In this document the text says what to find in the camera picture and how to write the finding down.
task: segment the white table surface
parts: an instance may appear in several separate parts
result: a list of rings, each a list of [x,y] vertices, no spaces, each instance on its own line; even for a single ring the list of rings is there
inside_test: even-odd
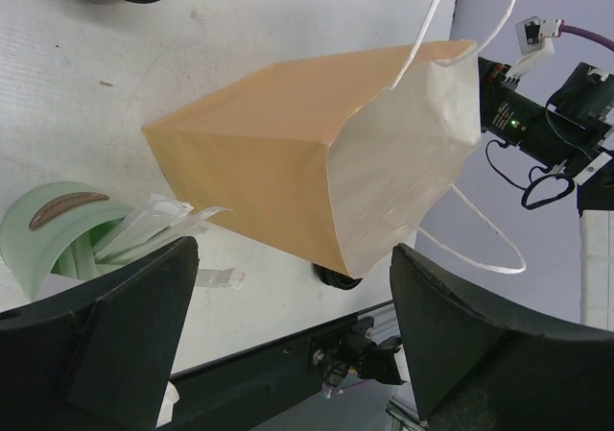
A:
[[[429,3],[0,0],[0,215],[56,180],[131,204],[171,196],[143,125],[274,61],[410,43]],[[448,38],[453,9],[443,1],[429,39]],[[215,228],[199,241],[204,268],[236,267],[247,278],[240,290],[195,289],[174,371],[391,298],[389,259],[342,292],[317,281],[309,263],[232,232]],[[5,269],[0,310],[25,303]]]

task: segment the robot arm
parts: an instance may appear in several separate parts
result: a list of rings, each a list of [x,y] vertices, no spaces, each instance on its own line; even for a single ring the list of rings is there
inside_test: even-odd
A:
[[[516,30],[523,57],[515,65],[480,59],[483,132],[494,133],[504,141],[499,143],[503,148],[516,146],[543,165],[544,177],[527,188],[517,186],[524,191],[521,204],[526,209],[555,202],[577,188],[582,239],[581,322],[614,330],[614,247],[609,247],[610,234],[614,238],[614,215],[610,214],[614,213],[614,152],[602,146],[612,133],[605,119],[614,108],[614,76],[581,63],[545,107],[515,91],[531,68],[554,53],[553,39],[563,33],[589,38],[613,51],[614,42],[567,26],[560,19],[533,17],[519,23]],[[568,180],[568,189],[530,204],[535,186],[548,178]]]

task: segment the screw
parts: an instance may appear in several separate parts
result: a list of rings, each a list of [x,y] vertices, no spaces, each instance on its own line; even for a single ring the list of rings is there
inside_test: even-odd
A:
[[[324,360],[324,351],[322,351],[321,349],[318,349],[313,357],[314,366],[316,366],[323,360]]]

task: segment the label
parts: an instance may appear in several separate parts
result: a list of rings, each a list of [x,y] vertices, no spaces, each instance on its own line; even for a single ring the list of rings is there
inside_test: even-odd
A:
[[[504,130],[514,117],[514,111],[508,102],[503,102],[499,109],[497,109],[497,115],[495,116],[492,124],[499,130]]]
[[[75,207],[96,203],[98,201],[108,201],[108,196],[100,193],[72,193],[55,198],[49,203],[45,204],[35,214],[34,218],[30,222],[30,230],[36,231],[40,227],[47,225],[62,213],[66,213],[68,210],[72,210]]]

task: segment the wire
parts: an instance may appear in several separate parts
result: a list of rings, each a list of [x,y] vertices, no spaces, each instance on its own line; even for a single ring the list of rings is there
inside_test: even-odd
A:
[[[588,157],[588,159],[590,160],[591,156],[588,155],[588,152],[582,148],[580,145],[576,144],[576,143],[572,143],[571,141],[569,141],[561,132],[561,130],[558,128],[558,126],[553,122],[552,117],[550,116],[551,111],[549,110],[549,106],[552,104],[552,100],[555,97],[555,95],[558,92],[555,92],[555,94],[550,97],[548,99],[548,102],[546,102],[546,121],[548,122],[548,125],[550,126],[550,128],[553,130],[553,132],[556,134],[556,136],[566,145],[571,146],[572,148],[576,148],[578,151],[582,152],[586,157]]]
[[[557,194],[556,196],[552,196],[551,198],[543,199],[541,201],[537,201],[535,203],[529,204],[529,196],[533,192],[533,189],[535,189],[537,185],[539,185],[542,181],[549,180],[549,179],[567,180],[567,188],[565,188],[564,191]],[[539,207],[543,207],[544,205],[552,204],[552,203],[555,203],[556,201],[560,201],[561,199],[566,198],[567,196],[572,194],[575,189],[576,189],[576,182],[574,181],[573,176],[571,176],[570,174],[545,175],[544,177],[541,177],[540,179],[533,181],[529,185],[529,187],[525,190],[525,194],[522,195],[522,200],[520,201],[520,204],[523,207],[525,207],[527,210],[535,210]]]
[[[399,72],[399,74],[396,76],[396,79],[390,86],[390,89],[394,89],[398,86],[398,84],[403,79],[403,76],[405,76],[405,73],[407,72],[410,65],[412,64],[413,59],[415,59],[415,56],[418,53],[418,49],[420,48],[420,46],[422,45],[422,42],[424,41],[424,36],[426,35],[426,32],[429,29],[429,26],[431,26],[431,22],[433,21],[435,12],[437,11],[437,7],[439,6],[440,2],[441,0],[431,1],[429,10],[427,10],[426,15],[424,16],[424,20],[422,21],[422,26],[420,27],[418,36],[415,38],[415,41],[413,42],[413,47],[412,47],[412,50],[410,51],[410,55],[405,61],[405,64],[403,64],[403,67],[401,68],[401,71]],[[501,29],[503,28],[503,25],[505,25],[506,22],[508,21],[509,16],[511,15],[511,11],[513,11],[513,8],[515,5],[516,5],[516,0],[509,1],[508,8],[506,9],[506,12],[504,13],[503,17],[501,18],[501,20],[499,20],[499,23],[497,24],[493,32],[490,34],[489,37],[486,38],[486,40],[482,43],[480,47],[471,49],[470,51],[465,52],[460,57],[453,59],[451,61],[444,61],[444,62],[438,61],[437,64],[441,66],[450,66],[458,61],[466,59],[467,57],[478,55],[480,52],[482,52],[482,50],[492,41],[492,39],[494,39],[495,36],[499,34]]]
[[[486,145],[486,149],[484,150],[484,152],[486,153],[486,160],[488,161],[488,163],[490,164],[490,167],[492,167],[492,170],[494,170],[497,175],[499,175],[499,177],[501,177],[503,180],[507,181],[509,184],[511,184],[514,188],[520,189],[521,191],[525,191],[527,188],[525,188],[524,186],[520,186],[519,184],[515,183],[514,181],[512,181],[506,174],[504,174],[503,172],[501,172],[497,167],[495,167],[495,164],[492,163],[492,160],[490,160],[490,154],[488,153],[488,149],[490,148],[490,145],[493,143],[497,143],[499,145],[499,148],[506,148],[507,146],[503,143],[501,143],[498,140],[490,140],[488,142],[488,144]]]
[[[545,167],[539,167],[538,165],[536,165],[535,167],[532,167],[532,168],[529,170],[529,181],[530,181],[531,183],[533,183],[533,172],[534,172],[535,170],[539,170],[539,171],[541,171],[541,173],[542,173],[542,174],[548,174],[548,169],[547,169],[547,168],[545,168]]]
[[[582,28],[578,28],[576,26],[565,25],[564,23],[558,27],[558,31],[560,33],[567,33],[568,35],[579,36],[588,40],[592,40],[593,42],[597,42],[606,49],[609,49],[614,52],[614,40],[602,35],[598,35],[597,33],[593,33],[592,31],[583,30]]]
[[[345,362],[343,361],[338,361],[335,364],[328,366],[328,368],[324,372],[324,385],[326,385],[329,388],[333,388],[333,389],[336,388],[337,385],[332,384],[329,381],[329,378],[333,374],[335,374],[345,379],[347,377],[348,371],[349,371],[349,368],[346,366]]]
[[[347,392],[347,391],[351,391],[351,390],[355,390],[356,388],[360,388],[361,386],[364,386],[366,383],[369,383],[372,380],[362,380],[359,381],[358,383],[354,383],[353,385],[347,386],[345,388],[331,388],[330,386],[324,384],[322,385],[322,389],[324,390],[324,393],[326,394],[326,398],[330,399],[333,395],[342,395],[343,393]]]
[[[527,186],[525,188],[525,187],[519,185],[518,183],[515,183],[508,176],[506,176],[503,172],[501,172],[499,169],[497,169],[497,167],[495,167],[495,165],[492,163],[492,160],[490,160],[490,154],[488,153],[488,149],[489,149],[489,147],[490,147],[490,145],[492,143],[497,143],[499,145],[499,147],[503,148],[503,149],[508,146],[508,145],[506,145],[504,143],[501,143],[498,140],[490,140],[486,144],[486,148],[485,148],[486,160],[488,161],[488,164],[490,164],[490,167],[492,168],[492,170],[494,170],[497,173],[497,175],[499,175],[502,179],[507,181],[514,188],[520,189],[523,192],[520,204],[523,207],[525,207],[527,210],[535,210],[535,209],[537,209],[539,207],[543,207],[544,205],[548,205],[548,204],[555,203],[556,201],[560,201],[561,199],[566,198],[567,196],[569,196],[576,189],[576,183],[574,182],[573,177],[570,176],[569,174],[548,174],[548,169],[543,168],[543,167],[539,167],[539,166],[535,166],[535,167],[533,167],[533,168],[531,168],[529,170],[529,181],[531,182],[531,184],[529,186]],[[535,170],[540,170],[542,173],[544,173],[546,175],[544,175],[543,177],[540,177],[537,180],[533,180],[532,179],[532,174],[533,174],[533,172]],[[562,191],[561,193],[557,194],[556,196],[553,196],[551,198],[543,199],[541,201],[537,201],[535,203],[529,204],[529,196],[531,195],[533,190],[542,181],[548,180],[548,179],[567,180],[568,181],[567,188],[565,188],[564,191]]]

